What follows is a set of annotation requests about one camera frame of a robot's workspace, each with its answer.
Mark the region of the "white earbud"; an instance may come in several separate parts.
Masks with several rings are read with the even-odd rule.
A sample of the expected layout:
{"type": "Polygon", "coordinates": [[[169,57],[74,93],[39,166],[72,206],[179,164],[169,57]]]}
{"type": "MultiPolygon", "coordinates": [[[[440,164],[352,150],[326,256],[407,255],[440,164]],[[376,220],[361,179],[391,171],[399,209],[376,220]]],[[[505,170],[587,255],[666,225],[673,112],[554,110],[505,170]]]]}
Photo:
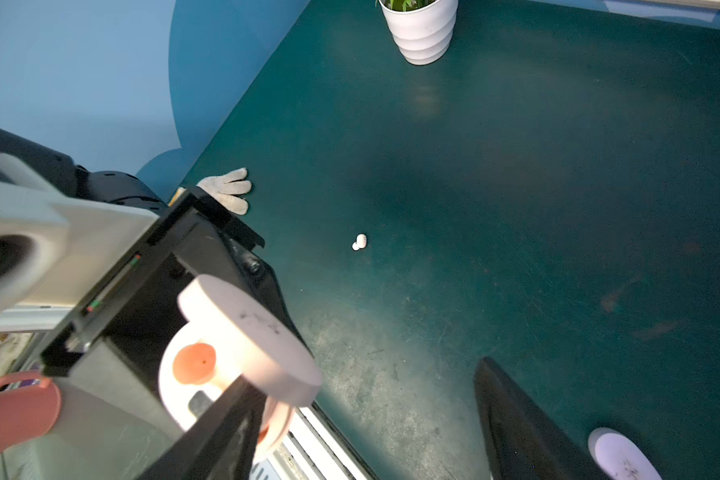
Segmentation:
{"type": "Polygon", "coordinates": [[[174,378],[183,385],[202,385],[215,375],[216,350],[206,343],[194,343],[182,348],[172,364],[174,378]]]}

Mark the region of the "purple earbud charging case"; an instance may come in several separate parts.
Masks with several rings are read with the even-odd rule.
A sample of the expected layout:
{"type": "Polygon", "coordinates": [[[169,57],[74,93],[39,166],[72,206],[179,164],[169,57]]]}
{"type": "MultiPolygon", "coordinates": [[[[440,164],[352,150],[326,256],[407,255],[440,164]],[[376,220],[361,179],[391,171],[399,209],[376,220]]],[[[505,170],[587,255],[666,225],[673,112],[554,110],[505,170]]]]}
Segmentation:
{"type": "Polygon", "coordinates": [[[662,477],[642,450],[620,432],[600,427],[588,437],[595,463],[611,479],[661,480],[662,477]]]}

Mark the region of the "pink earbud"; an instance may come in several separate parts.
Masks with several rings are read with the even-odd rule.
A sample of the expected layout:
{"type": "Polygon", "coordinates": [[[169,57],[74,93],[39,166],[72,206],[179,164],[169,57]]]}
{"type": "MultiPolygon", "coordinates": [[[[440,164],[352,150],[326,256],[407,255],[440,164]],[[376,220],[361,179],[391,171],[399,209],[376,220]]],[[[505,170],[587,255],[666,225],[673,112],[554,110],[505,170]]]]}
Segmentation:
{"type": "Polygon", "coordinates": [[[352,243],[352,250],[359,251],[365,249],[368,244],[367,236],[363,233],[357,235],[355,241],[352,243]]]}

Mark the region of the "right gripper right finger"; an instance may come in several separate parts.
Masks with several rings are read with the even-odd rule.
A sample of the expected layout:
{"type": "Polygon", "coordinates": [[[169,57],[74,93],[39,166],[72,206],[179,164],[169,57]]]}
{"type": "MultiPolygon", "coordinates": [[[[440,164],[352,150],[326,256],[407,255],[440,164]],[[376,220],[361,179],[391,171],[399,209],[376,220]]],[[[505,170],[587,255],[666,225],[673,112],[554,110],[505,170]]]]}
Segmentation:
{"type": "Polygon", "coordinates": [[[489,357],[474,392],[494,479],[606,479],[608,476],[489,357]]]}

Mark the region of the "aluminium front rail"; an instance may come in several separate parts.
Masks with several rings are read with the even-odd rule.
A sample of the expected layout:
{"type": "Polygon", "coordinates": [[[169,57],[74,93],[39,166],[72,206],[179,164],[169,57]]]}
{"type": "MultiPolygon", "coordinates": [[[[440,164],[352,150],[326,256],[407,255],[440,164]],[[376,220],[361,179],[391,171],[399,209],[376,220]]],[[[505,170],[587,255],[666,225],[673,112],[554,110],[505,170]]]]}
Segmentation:
{"type": "Polygon", "coordinates": [[[316,403],[292,409],[286,426],[250,479],[379,479],[316,403]]]}

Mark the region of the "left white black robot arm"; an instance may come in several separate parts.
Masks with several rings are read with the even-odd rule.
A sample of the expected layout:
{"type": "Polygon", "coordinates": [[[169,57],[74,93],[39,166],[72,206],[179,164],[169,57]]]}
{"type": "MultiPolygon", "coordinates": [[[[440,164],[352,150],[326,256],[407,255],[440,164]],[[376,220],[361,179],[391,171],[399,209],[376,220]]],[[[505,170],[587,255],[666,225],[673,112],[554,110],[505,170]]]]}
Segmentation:
{"type": "Polygon", "coordinates": [[[291,325],[263,243],[206,189],[167,205],[132,175],[88,171],[0,129],[0,320],[53,310],[44,373],[171,438],[184,429],[161,403],[158,371],[186,323],[182,290],[211,275],[291,325]]]}

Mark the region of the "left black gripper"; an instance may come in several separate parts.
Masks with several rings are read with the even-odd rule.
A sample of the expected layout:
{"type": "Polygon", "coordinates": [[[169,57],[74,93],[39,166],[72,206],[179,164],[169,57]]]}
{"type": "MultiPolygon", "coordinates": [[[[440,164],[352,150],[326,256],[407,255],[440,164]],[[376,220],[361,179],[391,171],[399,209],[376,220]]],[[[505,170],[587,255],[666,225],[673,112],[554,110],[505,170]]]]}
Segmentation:
{"type": "Polygon", "coordinates": [[[264,244],[209,194],[185,191],[44,340],[43,375],[66,378],[168,437],[180,437],[182,428],[161,402],[158,374],[165,349],[186,323],[177,297],[196,276],[241,288],[298,331],[273,269],[253,251],[264,244]]]}

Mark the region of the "white glove on table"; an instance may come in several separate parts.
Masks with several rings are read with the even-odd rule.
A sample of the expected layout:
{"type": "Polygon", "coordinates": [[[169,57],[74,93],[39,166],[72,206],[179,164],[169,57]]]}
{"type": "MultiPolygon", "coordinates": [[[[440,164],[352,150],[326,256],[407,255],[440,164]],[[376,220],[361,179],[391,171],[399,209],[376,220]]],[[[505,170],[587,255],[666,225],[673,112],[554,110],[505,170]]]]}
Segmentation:
{"type": "Polygon", "coordinates": [[[224,175],[205,177],[197,183],[197,187],[235,215],[246,215],[249,210],[249,203],[244,196],[252,191],[253,184],[248,179],[246,168],[238,168],[224,175]]]}

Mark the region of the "potted plant white pot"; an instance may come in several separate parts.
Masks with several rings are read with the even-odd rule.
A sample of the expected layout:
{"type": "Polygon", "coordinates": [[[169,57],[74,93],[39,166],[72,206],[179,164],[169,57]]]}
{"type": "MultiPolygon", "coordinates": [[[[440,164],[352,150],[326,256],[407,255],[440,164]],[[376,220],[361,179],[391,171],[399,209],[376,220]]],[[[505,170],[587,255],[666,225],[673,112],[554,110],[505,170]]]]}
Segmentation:
{"type": "Polygon", "coordinates": [[[393,40],[412,65],[440,59],[450,46],[458,0],[379,1],[393,40]]]}

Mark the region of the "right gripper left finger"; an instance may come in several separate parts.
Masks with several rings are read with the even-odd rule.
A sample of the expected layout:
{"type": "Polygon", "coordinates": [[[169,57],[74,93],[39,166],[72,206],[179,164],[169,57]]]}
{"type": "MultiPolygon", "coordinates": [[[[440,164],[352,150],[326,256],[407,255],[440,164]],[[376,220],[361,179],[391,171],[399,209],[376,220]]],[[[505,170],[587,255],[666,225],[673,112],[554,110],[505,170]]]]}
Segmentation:
{"type": "Polygon", "coordinates": [[[142,479],[247,479],[253,467],[266,395],[235,380],[142,479]]]}

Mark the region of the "pink earbud charging case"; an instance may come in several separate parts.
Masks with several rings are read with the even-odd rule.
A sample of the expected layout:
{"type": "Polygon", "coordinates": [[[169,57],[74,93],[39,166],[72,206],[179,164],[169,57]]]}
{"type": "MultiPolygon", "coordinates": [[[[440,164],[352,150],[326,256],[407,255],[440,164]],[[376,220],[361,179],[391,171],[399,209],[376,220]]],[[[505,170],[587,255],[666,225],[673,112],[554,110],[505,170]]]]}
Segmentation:
{"type": "Polygon", "coordinates": [[[183,430],[200,418],[239,378],[266,395],[255,462],[266,457],[287,430],[292,409],[316,398],[322,373],[306,346],[269,310],[240,288],[211,275],[195,277],[177,297],[186,320],[166,347],[158,386],[163,405],[183,430]],[[176,354],[206,343],[216,350],[214,377],[202,385],[183,385],[173,376],[176,354]]]}

